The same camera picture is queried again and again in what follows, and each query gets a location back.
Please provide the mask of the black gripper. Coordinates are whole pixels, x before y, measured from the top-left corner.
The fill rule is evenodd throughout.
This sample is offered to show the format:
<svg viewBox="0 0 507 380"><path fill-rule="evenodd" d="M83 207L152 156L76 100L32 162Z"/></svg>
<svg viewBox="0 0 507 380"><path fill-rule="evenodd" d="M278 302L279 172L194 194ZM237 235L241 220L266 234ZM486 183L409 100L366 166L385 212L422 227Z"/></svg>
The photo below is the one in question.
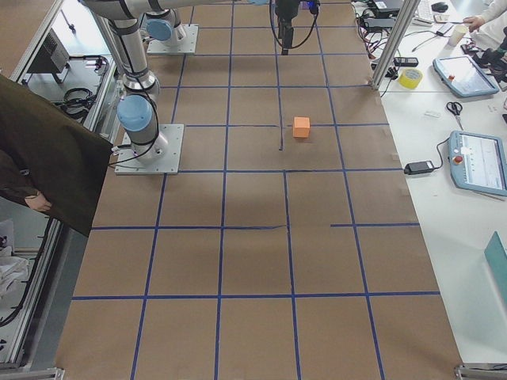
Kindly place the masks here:
<svg viewBox="0 0 507 380"><path fill-rule="evenodd" d="M296 0L276 0L278 37L281 38L282 55L288 55L288 36L293 33L292 20L297 16Z"/></svg>

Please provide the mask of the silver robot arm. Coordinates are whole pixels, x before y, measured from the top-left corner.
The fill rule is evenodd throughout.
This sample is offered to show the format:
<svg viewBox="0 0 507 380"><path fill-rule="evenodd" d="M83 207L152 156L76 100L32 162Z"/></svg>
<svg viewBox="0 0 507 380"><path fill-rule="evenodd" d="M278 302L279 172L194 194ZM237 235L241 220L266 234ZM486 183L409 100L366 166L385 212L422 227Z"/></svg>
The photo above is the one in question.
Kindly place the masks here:
<svg viewBox="0 0 507 380"><path fill-rule="evenodd" d="M179 9L212 5L213 1L84 1L95 17L107 23L103 37L111 44L116 65L123 69L122 82L127 95L117 108L117 116L130 139L130 158L114 165L139 163L143 168L157 162L165 153L167 139L161 132L156 99L159 81L147 62L141 34L141 17L146 30L159 41L176 47L187 37Z"/></svg>
<svg viewBox="0 0 507 380"><path fill-rule="evenodd" d="M176 47L181 45L187 37L177 9L166 9L162 12L146 12L145 16L145 26L148 35L162 44Z"/></svg>

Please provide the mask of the seated person's hand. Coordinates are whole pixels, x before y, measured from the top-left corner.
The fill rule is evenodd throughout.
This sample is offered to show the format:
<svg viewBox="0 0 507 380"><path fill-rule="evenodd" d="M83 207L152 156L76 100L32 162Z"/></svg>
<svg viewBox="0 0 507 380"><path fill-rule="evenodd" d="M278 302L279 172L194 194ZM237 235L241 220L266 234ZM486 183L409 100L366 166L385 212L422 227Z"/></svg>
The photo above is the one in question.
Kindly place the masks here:
<svg viewBox="0 0 507 380"><path fill-rule="evenodd" d="M468 27L469 32L479 30L485 23L486 21L480 15L463 19L463 24Z"/></svg>

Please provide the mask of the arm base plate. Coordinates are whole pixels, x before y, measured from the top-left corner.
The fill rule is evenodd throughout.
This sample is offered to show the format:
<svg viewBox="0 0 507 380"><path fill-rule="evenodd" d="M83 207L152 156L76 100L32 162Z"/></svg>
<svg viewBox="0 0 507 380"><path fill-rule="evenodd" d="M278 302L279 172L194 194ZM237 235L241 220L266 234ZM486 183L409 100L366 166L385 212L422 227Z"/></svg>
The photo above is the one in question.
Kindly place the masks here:
<svg viewBox="0 0 507 380"><path fill-rule="evenodd" d="M183 124L161 124L159 135L154 145L147 153L140 146L132 145L128 134L123 136L126 149L118 154L119 164L115 165L116 175L159 175L177 174L181 160L181 148L184 138L185 126Z"/></svg>
<svg viewBox="0 0 507 380"><path fill-rule="evenodd" d="M196 51L199 25L173 27L165 21L152 21L147 26L147 32L151 38L148 55L193 55Z"/></svg>

